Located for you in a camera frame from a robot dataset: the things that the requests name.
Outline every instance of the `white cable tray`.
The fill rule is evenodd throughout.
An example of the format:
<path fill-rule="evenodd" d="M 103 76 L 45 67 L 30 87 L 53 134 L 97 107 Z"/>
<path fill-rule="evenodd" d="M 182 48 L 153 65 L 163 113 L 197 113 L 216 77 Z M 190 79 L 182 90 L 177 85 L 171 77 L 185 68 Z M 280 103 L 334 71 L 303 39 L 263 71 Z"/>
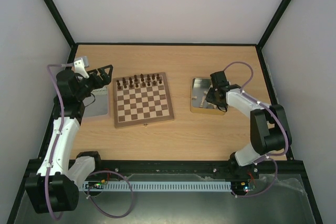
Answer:
<path fill-rule="evenodd" d="M 133 191 L 231 191 L 230 182 L 130 182 Z M 79 188 L 88 189 L 88 181 Z M 107 185 L 92 188 L 90 191 L 130 191 L 125 181 L 109 182 Z"/>

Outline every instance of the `black metal frame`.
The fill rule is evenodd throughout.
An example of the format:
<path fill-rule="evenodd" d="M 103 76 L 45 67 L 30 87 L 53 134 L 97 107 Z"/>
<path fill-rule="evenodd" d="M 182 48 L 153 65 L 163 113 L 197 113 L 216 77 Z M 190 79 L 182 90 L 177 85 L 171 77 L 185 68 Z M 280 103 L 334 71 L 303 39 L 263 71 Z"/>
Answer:
<path fill-rule="evenodd" d="M 282 0 L 277 11 L 275 12 L 273 18 L 271 19 L 268 27 L 266 28 L 261 40 L 258 44 L 193 44 L 193 43 L 76 43 L 68 28 L 66 27 L 59 11 L 57 10 L 53 0 L 44 0 L 47 7 L 49 8 L 52 16 L 54 17 L 57 25 L 59 26 L 61 32 L 63 33 L 65 39 L 67 40 L 71 52 L 69 55 L 68 62 L 73 62 L 78 46 L 79 45 L 146 45 L 146 46 L 253 46 L 256 48 L 257 55 L 259 58 L 260 66 L 262 69 L 262 73 L 265 78 L 266 87 L 268 90 L 268 94 L 271 100 L 271 104 L 278 104 L 274 88 L 272 86 L 272 82 L 270 79 L 270 75 L 268 73 L 267 65 L 265 63 L 265 59 L 262 53 L 262 48 L 266 44 L 268 38 L 271 33 L 275 29 L 282 15 L 284 14 L 286 8 L 288 7 L 291 0 Z M 41 149 L 37 159 L 32 159 L 29 161 L 27 169 L 25 171 L 24 177 L 20 184 L 17 196 L 15 198 L 15 202 L 12 207 L 12 211 L 9 215 L 9 219 L 7 224 L 14 223 L 19 205 L 24 194 L 24 184 L 26 178 L 30 173 L 36 173 L 39 167 L 41 166 L 42 159 L 46 155 L 48 145 L 50 142 L 53 123 L 52 116 L 49 119 L 47 130 L 41 145 Z M 300 174 L 304 188 L 308 194 L 309 203 L 315 218 L 316 223 L 322 223 L 322 219 L 319 213 L 319 209 L 317 207 L 308 176 L 302 161 L 294 160 L 294 156 L 291 148 L 287 153 L 287 161 L 277 161 L 278 164 L 278 173 L 279 174 Z M 224 178 L 231 181 L 240 180 L 239 177 L 232 177 L 232 175 L 228 172 L 229 161 L 176 161 L 176 162 L 168 162 L 168 161 L 102 161 L 102 167 L 108 168 L 110 170 L 115 170 L 118 168 L 119 172 L 125 175 L 134 174 L 134 173 L 165 173 L 165 174 L 198 174 L 200 176 L 209 176 L 213 178 Z M 260 173 L 273 173 L 274 166 L 271 162 L 263 162 L 258 164 L 258 169 Z"/>

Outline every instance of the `white wall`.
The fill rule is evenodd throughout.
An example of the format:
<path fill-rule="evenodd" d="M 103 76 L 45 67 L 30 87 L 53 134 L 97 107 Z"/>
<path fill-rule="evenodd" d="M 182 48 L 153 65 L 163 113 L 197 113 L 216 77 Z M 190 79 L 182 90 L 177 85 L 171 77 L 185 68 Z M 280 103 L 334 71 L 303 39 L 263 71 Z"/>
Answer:
<path fill-rule="evenodd" d="M 258 43 L 281 0 L 54 0 L 76 42 Z"/>
<path fill-rule="evenodd" d="M 335 223 L 336 1 L 293 0 L 264 48 L 325 223 Z"/>
<path fill-rule="evenodd" d="M 0 5 L 0 223 L 6 223 L 53 107 L 45 66 L 66 62 L 70 49 L 43 0 Z"/>

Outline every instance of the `wooden tabletop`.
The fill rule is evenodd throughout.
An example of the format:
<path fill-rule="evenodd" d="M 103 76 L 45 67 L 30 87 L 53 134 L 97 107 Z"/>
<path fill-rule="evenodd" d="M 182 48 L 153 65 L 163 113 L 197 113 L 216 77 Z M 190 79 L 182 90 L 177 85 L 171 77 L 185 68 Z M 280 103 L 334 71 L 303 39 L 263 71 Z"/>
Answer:
<path fill-rule="evenodd" d="M 209 78 L 232 61 L 244 61 L 253 67 L 254 78 L 245 90 L 270 103 L 256 49 L 252 46 L 80 45 L 76 54 L 79 56 L 88 56 L 90 69 L 112 64 L 113 78 L 165 72 L 175 120 L 115 129 L 111 111 L 107 119 L 82 123 L 71 158 L 79 152 L 98 151 L 102 159 L 114 160 L 228 160 L 232 152 L 249 143 L 249 119 L 234 108 L 229 108 L 223 116 L 191 113 L 190 93 L 193 78 Z M 231 83 L 242 85 L 250 72 L 246 66 L 233 65 L 226 76 Z"/>

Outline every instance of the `wooden chessboard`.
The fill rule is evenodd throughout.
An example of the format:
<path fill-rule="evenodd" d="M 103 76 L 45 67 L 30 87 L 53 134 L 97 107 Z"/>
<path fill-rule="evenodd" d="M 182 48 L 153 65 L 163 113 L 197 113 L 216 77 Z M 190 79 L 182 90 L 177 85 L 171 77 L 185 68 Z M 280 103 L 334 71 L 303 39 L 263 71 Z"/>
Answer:
<path fill-rule="evenodd" d="M 112 80 L 115 128 L 173 120 L 166 74 L 144 74 L 143 81 L 134 77 Z"/>

